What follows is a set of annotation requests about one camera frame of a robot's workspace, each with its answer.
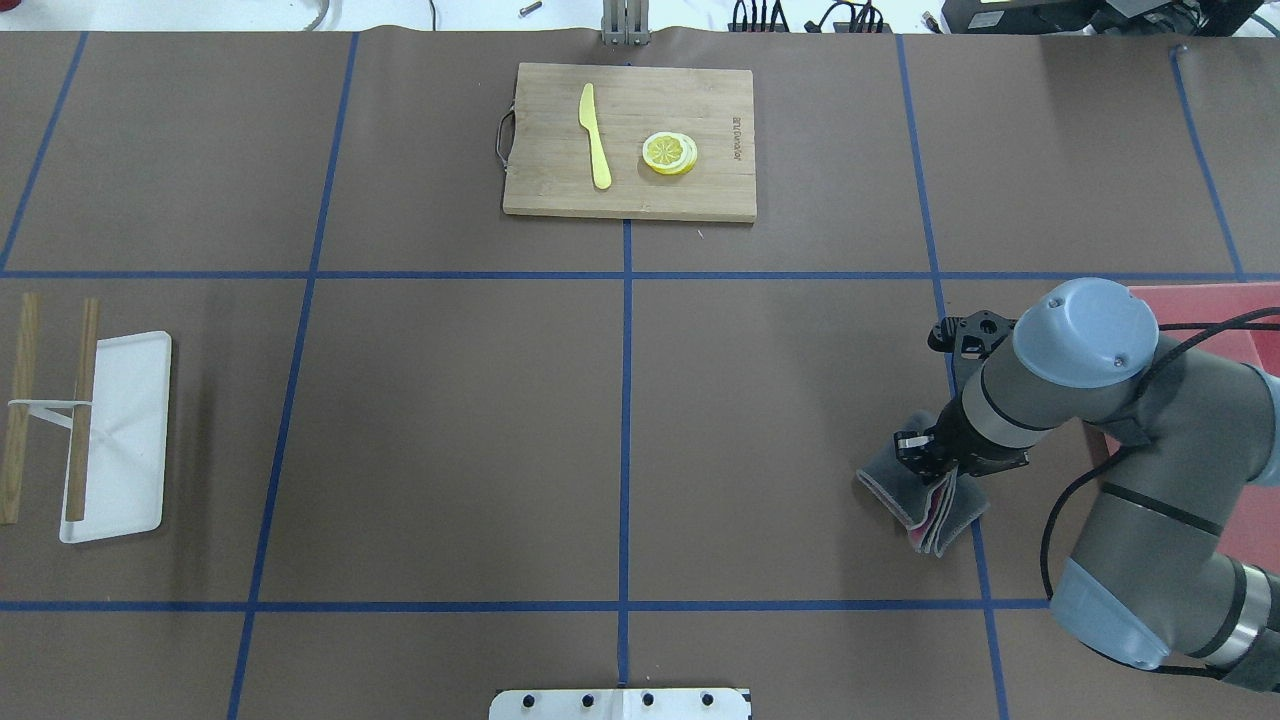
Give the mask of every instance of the black cable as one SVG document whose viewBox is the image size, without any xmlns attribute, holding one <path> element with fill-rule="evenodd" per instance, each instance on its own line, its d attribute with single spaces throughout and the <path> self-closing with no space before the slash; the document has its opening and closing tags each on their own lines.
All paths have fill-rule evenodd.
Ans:
<svg viewBox="0 0 1280 720">
<path fill-rule="evenodd" d="M 1048 519 L 1044 520 L 1044 533 L 1041 536 L 1041 583 L 1044 584 L 1044 597 L 1047 600 L 1053 600 L 1053 582 L 1048 577 L 1048 548 L 1051 541 L 1053 539 L 1053 527 L 1057 524 L 1059 514 L 1062 512 L 1062 507 L 1066 506 L 1066 501 L 1070 500 L 1071 496 L 1076 493 L 1076 491 L 1089 484 L 1089 482 L 1092 482 L 1098 475 L 1115 468 L 1117 464 L 1120 464 L 1121 460 L 1128 457 L 1130 452 L 1133 452 L 1132 447 L 1121 447 L 1120 450 L 1116 451 L 1115 455 L 1107 457 L 1101 465 L 1093 468 L 1088 473 L 1073 480 L 1071 484 L 1066 486 L 1066 489 L 1064 489 L 1062 493 L 1057 496 L 1057 501 L 1053 503 L 1053 509 L 1048 511 Z M 1097 650 L 1087 644 L 1084 647 L 1088 647 L 1094 655 L 1102 657 L 1103 660 L 1107 660 L 1108 662 L 1112 662 L 1121 667 L 1128 667 L 1130 670 L 1142 670 L 1140 667 L 1134 667 L 1133 665 L 1129 665 L 1126 662 L 1120 662 L 1115 657 L 1098 652 Z M 1158 667 L 1152 667 L 1151 670 L 1144 670 L 1144 671 L 1153 673 L 1156 675 L 1185 675 L 1190 678 L 1210 678 L 1212 680 L 1221 680 L 1226 675 L 1226 671 L 1219 670 L 1216 667 L 1185 667 L 1181 665 L 1161 665 Z M 1271 688 L 1271 692 L 1280 693 L 1280 685 Z"/>
<path fill-rule="evenodd" d="M 1222 320 L 1221 323 L 1217 323 L 1196 333 L 1194 336 L 1183 341 L 1169 352 L 1161 355 L 1155 363 L 1151 364 L 1151 369 L 1148 369 L 1147 373 L 1142 377 L 1142 379 L 1138 380 L 1138 388 L 1137 391 L 1134 391 L 1133 398 L 1134 400 L 1140 398 L 1147 392 L 1147 388 L 1151 387 L 1151 382 L 1156 379 L 1156 375 L 1158 375 L 1160 372 L 1167 368 L 1174 360 L 1181 357 L 1183 354 L 1185 354 L 1192 347 L 1196 347 L 1197 345 L 1204 342 L 1206 340 L 1219 333 L 1231 329 L 1240 329 L 1244 325 L 1247 325 L 1249 320 L 1257 320 L 1258 318 L 1271 318 L 1276 315 L 1280 315 L 1280 307 L 1260 307 L 1257 310 L 1236 315 L 1228 320 Z"/>
<path fill-rule="evenodd" d="M 1160 325 L 1162 332 L 1169 331 L 1207 331 L 1216 325 L 1217 323 L 1165 323 Z M 1238 328 L 1231 328 L 1235 331 L 1280 331 L 1280 323 L 1247 323 Z"/>
<path fill-rule="evenodd" d="M 836 3 L 832 3 L 829 8 L 827 8 L 827 12 L 822 14 L 822 19 L 819 19 L 817 23 L 814 23 L 813 20 L 805 23 L 805 29 L 809 32 L 822 32 L 822 26 L 827 22 L 827 18 L 831 17 L 831 13 L 833 13 L 836 8 L 849 8 L 849 23 L 852 24 L 855 13 L 858 12 L 858 5 L 854 5 L 852 3 L 845 3 L 844 0 L 837 0 Z"/>
<path fill-rule="evenodd" d="M 804 24 L 805 31 L 822 32 L 822 26 L 826 24 L 827 18 L 841 5 L 849 6 L 849 32 L 884 32 L 884 14 L 879 12 L 879 8 L 872 5 L 870 0 L 867 0 L 867 3 L 836 0 L 827 8 L 827 12 L 822 14 L 822 19 L 817 23 L 813 20 L 806 22 Z"/>
<path fill-rule="evenodd" d="M 1057 501 L 1053 502 L 1053 509 L 1048 511 L 1048 519 L 1044 520 L 1044 532 L 1041 534 L 1041 583 L 1044 584 L 1044 597 L 1047 600 L 1053 600 L 1053 580 L 1048 577 L 1048 547 L 1053 541 L 1053 527 L 1057 525 L 1057 516 L 1062 512 L 1062 509 L 1066 507 L 1066 501 L 1070 500 L 1076 491 L 1089 484 L 1093 478 L 1097 478 L 1102 473 L 1115 468 L 1116 464 L 1124 460 L 1130 452 L 1133 452 L 1133 448 L 1121 447 L 1115 455 L 1107 457 L 1101 465 L 1071 480 L 1071 484 L 1066 486 L 1066 489 L 1057 496 Z"/>
<path fill-rule="evenodd" d="M 1201 28 L 1202 20 L 1204 19 L 1204 13 L 1201 10 L 1192 10 L 1189 6 L 1181 3 L 1175 3 L 1170 6 L 1170 10 L 1178 13 L 1179 15 L 1187 18 L 1187 22 L 1192 23 L 1192 32 Z"/>
<path fill-rule="evenodd" d="M 1172 350 L 1162 355 L 1158 360 L 1156 360 L 1156 363 L 1152 364 L 1151 369 L 1147 370 L 1147 373 L 1138 382 L 1138 388 L 1134 392 L 1134 400 L 1142 397 L 1142 395 L 1151 386 L 1151 382 L 1157 373 L 1167 368 L 1174 360 L 1183 356 L 1192 347 L 1196 347 L 1197 345 L 1204 342 L 1206 340 L 1216 334 L 1224 333 L 1226 331 L 1240 331 L 1240 329 L 1280 331 L 1280 323 L 1251 322 L 1251 320 L 1257 320 L 1258 318 L 1270 318 L 1276 315 L 1280 315 L 1280 307 L 1260 307 L 1257 310 L 1252 310 L 1249 313 L 1243 313 L 1234 318 L 1229 318 L 1226 320 L 1222 320 L 1221 323 L 1166 323 L 1164 325 L 1160 325 L 1160 329 L 1162 331 L 1201 329 L 1201 332 L 1196 333 L 1187 341 L 1179 343 Z M 1117 464 L 1120 464 L 1120 461 L 1128 457 L 1129 454 L 1133 452 L 1133 450 L 1134 450 L 1133 447 L 1128 446 L 1121 447 L 1120 450 L 1116 451 L 1115 455 L 1107 457 L 1101 465 L 1093 468 L 1092 470 L 1084 473 L 1079 478 L 1071 480 L 1071 483 L 1066 486 L 1066 488 L 1064 488 L 1062 492 L 1057 496 L 1057 501 L 1053 502 L 1053 507 L 1050 510 L 1048 518 L 1044 520 L 1044 532 L 1041 534 L 1041 552 L 1039 552 L 1041 583 L 1044 585 L 1044 597 L 1047 600 L 1053 600 L 1053 580 L 1050 579 L 1048 575 L 1048 551 L 1053 541 L 1053 528 L 1057 525 L 1057 516 L 1062 512 L 1062 509 L 1066 506 L 1066 502 L 1071 498 L 1073 495 L 1075 495 L 1084 486 L 1089 484 L 1098 475 L 1107 473 L 1108 470 L 1115 468 Z M 1094 655 L 1105 657 L 1106 660 L 1116 665 L 1120 665 L 1123 667 L 1142 670 L 1140 667 L 1133 667 L 1132 665 L 1120 662 L 1119 660 L 1110 657 L 1102 652 L 1098 652 L 1092 647 L 1089 647 L 1089 650 L 1093 651 Z M 1153 667 L 1146 671 L 1157 675 L 1210 678 L 1212 680 L 1221 680 L 1224 676 L 1226 676 L 1225 670 L 1219 670 L 1216 667 L 1185 667 L 1180 665 L 1161 665 L 1158 667 Z M 1280 684 L 1271 688 L 1271 692 L 1280 693 Z"/>
<path fill-rule="evenodd" d="M 1270 22 L 1268 22 L 1268 20 L 1266 19 L 1266 18 L 1263 18 L 1262 15 L 1249 15 L 1249 19 L 1251 19 L 1251 20 L 1253 20 L 1253 22 L 1256 22 L 1256 23 L 1258 23 L 1260 26 L 1262 26 L 1262 27 L 1265 27 L 1265 28 L 1270 29 L 1270 31 L 1271 31 L 1271 35 L 1274 35 L 1274 36 L 1276 36 L 1276 37 L 1280 37 L 1280 28 L 1276 28 L 1276 26 L 1271 24 L 1271 23 L 1270 23 Z"/>
<path fill-rule="evenodd" d="M 787 14 L 782 10 L 782 0 L 773 3 L 773 14 L 769 17 L 769 32 L 777 29 L 778 18 L 782 18 L 782 32 L 791 32 L 791 26 L 787 24 Z"/>
</svg>

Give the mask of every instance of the gray cloth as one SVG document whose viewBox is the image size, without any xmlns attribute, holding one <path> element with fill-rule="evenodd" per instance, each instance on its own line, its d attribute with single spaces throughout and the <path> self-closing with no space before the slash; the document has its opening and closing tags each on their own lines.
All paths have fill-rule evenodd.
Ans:
<svg viewBox="0 0 1280 720">
<path fill-rule="evenodd" d="M 916 411 L 902 429 L 919 432 L 934 421 L 928 413 Z M 858 479 L 906 528 L 911 547 L 922 555 L 942 557 L 956 537 L 991 506 L 969 475 L 952 470 L 931 483 L 923 482 L 897 461 L 892 441 L 858 470 Z"/>
</svg>

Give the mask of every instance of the white tray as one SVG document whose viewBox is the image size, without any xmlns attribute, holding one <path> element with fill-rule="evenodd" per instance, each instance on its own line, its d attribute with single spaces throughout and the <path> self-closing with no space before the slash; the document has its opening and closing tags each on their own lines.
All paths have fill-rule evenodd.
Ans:
<svg viewBox="0 0 1280 720">
<path fill-rule="evenodd" d="M 750 697 L 733 688 L 506 691 L 489 720 L 750 720 Z"/>
<path fill-rule="evenodd" d="M 63 520 L 63 542 L 160 527 L 172 360 L 173 338 L 164 331 L 97 341 L 84 519 Z"/>
</svg>

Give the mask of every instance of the lemon slice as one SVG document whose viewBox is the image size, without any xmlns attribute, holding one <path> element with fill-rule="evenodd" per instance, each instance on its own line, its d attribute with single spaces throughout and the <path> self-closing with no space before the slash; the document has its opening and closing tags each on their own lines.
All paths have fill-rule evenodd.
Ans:
<svg viewBox="0 0 1280 720">
<path fill-rule="evenodd" d="M 694 163 L 698 161 L 698 145 L 687 135 L 655 132 L 644 141 L 641 155 L 653 172 L 680 176 L 694 169 Z"/>
<path fill-rule="evenodd" d="M 682 176 L 689 170 L 694 169 L 694 164 L 698 163 L 698 143 L 694 142 L 694 138 L 689 137 L 687 135 L 678 132 L 675 135 L 680 136 L 680 141 L 684 142 L 686 147 L 689 147 L 689 158 L 685 159 L 685 165 L 671 173 L 673 176 Z"/>
</svg>

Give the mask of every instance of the plastic knife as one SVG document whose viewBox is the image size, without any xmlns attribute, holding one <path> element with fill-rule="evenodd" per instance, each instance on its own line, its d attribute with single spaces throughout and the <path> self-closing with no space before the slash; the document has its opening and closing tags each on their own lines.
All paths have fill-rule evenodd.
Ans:
<svg viewBox="0 0 1280 720">
<path fill-rule="evenodd" d="M 591 182 L 600 190 L 613 184 L 609 161 L 604 159 L 604 146 L 600 145 L 600 128 L 595 122 L 595 86 L 582 86 L 582 99 L 577 102 L 577 122 L 591 138 Z"/>
</svg>

